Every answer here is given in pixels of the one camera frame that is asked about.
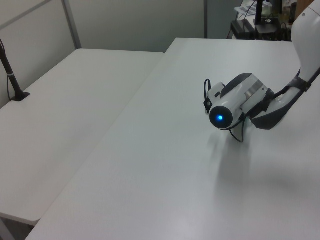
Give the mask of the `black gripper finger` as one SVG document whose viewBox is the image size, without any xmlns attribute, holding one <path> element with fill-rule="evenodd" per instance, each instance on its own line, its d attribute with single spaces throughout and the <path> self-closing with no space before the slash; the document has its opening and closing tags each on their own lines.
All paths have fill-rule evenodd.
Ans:
<svg viewBox="0 0 320 240">
<path fill-rule="evenodd" d="M 240 143 L 243 143 L 245 135 L 245 122 L 242 122 L 241 124 L 233 128 L 232 135 L 235 140 L 237 140 Z"/>
</svg>

